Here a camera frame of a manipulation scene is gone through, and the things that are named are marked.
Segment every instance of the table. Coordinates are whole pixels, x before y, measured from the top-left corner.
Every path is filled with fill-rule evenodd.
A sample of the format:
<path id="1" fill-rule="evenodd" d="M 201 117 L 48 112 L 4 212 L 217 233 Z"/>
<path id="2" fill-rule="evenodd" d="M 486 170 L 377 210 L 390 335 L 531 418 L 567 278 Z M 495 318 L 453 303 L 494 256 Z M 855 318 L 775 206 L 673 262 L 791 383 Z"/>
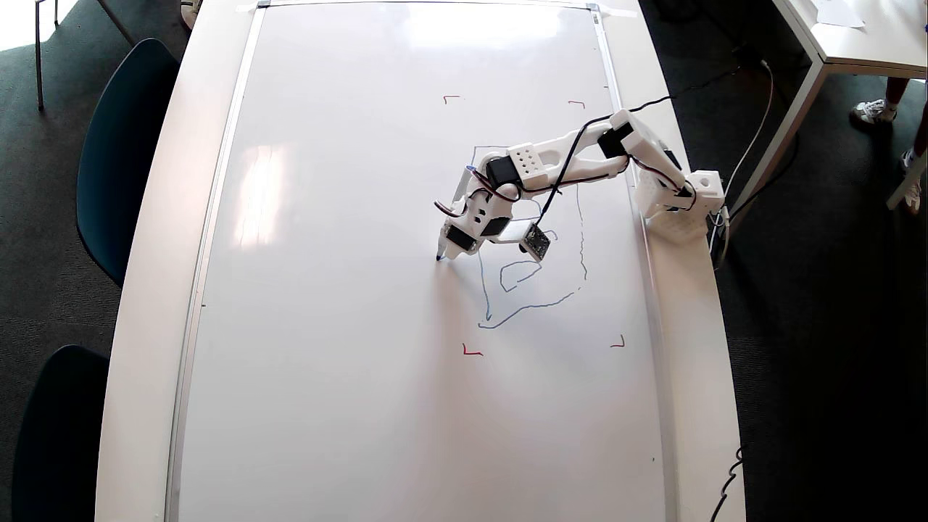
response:
<path id="1" fill-rule="evenodd" d="M 136 228 L 110 363 L 97 472 L 97 520 L 165 518 L 178 369 L 202 252 L 204 217 L 252 13 L 235 2 L 206 3 L 198 17 L 162 128 Z M 611 3 L 604 20 L 618 88 L 626 104 L 666 93 L 647 26 L 634 1 Z M 669 104 L 642 112 L 683 151 Z M 189 146 L 197 137 L 199 147 Z M 686 165 L 685 154 L 677 155 Z M 664 453 L 676 463 L 668 518 L 704 520 L 739 446 L 728 351 L 707 245 L 678 247 L 649 237 L 663 321 L 656 371 L 668 383 Z M 743 519 L 741 481 L 729 487 L 720 519 Z"/>
<path id="2" fill-rule="evenodd" d="M 817 23 L 811 0 L 773 0 L 812 60 L 793 103 L 777 133 L 751 174 L 732 212 L 739 212 L 763 187 L 789 146 L 812 102 L 829 74 L 868 74 L 899 78 L 924 78 L 928 44 L 925 40 L 925 5 L 922 0 L 845 0 L 864 20 L 865 27 L 853 29 Z M 896 207 L 906 189 L 924 172 L 925 163 L 915 164 L 886 206 Z M 743 221 L 750 210 L 741 211 Z"/>

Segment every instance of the sneaker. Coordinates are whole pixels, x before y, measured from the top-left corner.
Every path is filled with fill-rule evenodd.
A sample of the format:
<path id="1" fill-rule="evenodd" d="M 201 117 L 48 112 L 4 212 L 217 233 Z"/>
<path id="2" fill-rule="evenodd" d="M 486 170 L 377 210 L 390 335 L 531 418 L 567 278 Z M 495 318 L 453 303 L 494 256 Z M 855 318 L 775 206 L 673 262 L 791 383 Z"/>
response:
<path id="1" fill-rule="evenodd" d="M 193 30 L 193 24 L 197 21 L 197 15 L 200 13 L 200 5 L 203 0 L 180 0 L 180 18 L 184 20 L 190 30 Z"/>
<path id="2" fill-rule="evenodd" d="M 851 109 L 851 121 L 867 126 L 891 124 L 896 118 L 896 110 L 890 109 L 885 99 L 861 101 Z"/>
<path id="3" fill-rule="evenodd" d="M 899 158 L 899 166 L 902 167 L 902 176 L 905 176 L 912 166 L 912 162 L 915 161 L 915 150 L 909 149 L 902 153 L 902 157 Z M 922 181 L 916 179 L 915 183 L 906 190 L 906 194 L 902 197 L 902 203 L 906 205 L 906 211 L 911 215 L 918 215 L 919 210 L 922 208 Z"/>

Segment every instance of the whiteboard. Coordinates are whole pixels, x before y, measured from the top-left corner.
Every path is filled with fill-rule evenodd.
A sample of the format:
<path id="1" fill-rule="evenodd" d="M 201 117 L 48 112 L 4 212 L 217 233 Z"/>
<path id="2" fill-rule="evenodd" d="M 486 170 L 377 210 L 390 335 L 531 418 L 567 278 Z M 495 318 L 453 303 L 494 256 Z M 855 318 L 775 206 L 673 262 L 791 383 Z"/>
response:
<path id="1" fill-rule="evenodd" d="M 664 520 L 656 319 L 625 180 L 555 198 L 540 266 L 514 245 L 434 257 L 432 200 L 465 164 L 612 112 L 592 13 L 255 20 L 207 216 L 173 517 Z"/>

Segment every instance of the dark gray carpet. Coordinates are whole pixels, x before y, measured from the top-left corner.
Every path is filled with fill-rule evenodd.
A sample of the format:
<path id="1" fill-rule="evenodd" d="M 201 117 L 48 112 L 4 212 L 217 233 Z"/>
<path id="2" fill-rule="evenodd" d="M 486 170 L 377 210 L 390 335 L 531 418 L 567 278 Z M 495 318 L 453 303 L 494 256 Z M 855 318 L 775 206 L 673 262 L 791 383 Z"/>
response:
<path id="1" fill-rule="evenodd" d="M 660 0 L 672 18 L 695 13 L 671 22 L 657 0 L 641 1 L 672 92 L 731 68 L 732 42 L 747 40 L 793 96 L 807 60 L 769 2 L 705 0 L 698 13 L 698 0 Z M 175 0 L 110 3 L 136 37 L 160 38 L 181 58 L 187 31 Z M 119 289 L 77 238 L 74 182 L 97 98 L 127 51 L 97 3 L 79 2 L 43 46 L 44 115 L 32 47 L 0 51 L 0 521 L 43 361 L 68 343 L 110 351 Z M 730 174 L 767 86 L 765 74 L 742 72 L 674 102 L 694 168 Z M 717 273 L 751 521 L 899 519 L 925 491 L 928 213 L 912 219 L 883 206 L 924 86 L 909 87 L 892 133 L 870 137 L 847 124 L 850 106 L 884 87 L 854 76 L 824 85 L 793 167 L 758 200 Z M 784 112 L 776 100 L 761 143 Z M 725 471 L 705 479 L 721 486 Z"/>
<path id="2" fill-rule="evenodd" d="M 49 20 L 52 5 L 42 4 Z M 135 38 L 159 38 L 183 56 L 188 31 L 175 0 L 110 5 Z M 74 190 L 90 116 L 129 45 L 96 0 L 59 21 L 42 45 L 44 114 L 33 47 L 0 51 L 0 521 L 9 519 L 19 422 L 43 362 L 71 343 L 109 354 L 119 307 L 119 288 L 77 236 Z"/>

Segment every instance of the dark blue chair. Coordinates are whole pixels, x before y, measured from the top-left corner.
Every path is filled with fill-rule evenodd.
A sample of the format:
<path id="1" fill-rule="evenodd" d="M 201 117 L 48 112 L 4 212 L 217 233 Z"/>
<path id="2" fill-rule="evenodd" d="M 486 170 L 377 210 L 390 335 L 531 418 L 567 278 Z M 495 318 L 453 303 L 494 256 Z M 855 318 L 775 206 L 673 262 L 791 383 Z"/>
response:
<path id="1" fill-rule="evenodd" d="M 19 429 L 13 522 L 93 521 L 109 369 L 109 359 L 74 345 L 45 363 Z"/>
<path id="2" fill-rule="evenodd" d="M 77 231 L 90 256 L 121 287 L 179 67 L 160 41 L 139 42 L 110 78 L 84 139 Z"/>

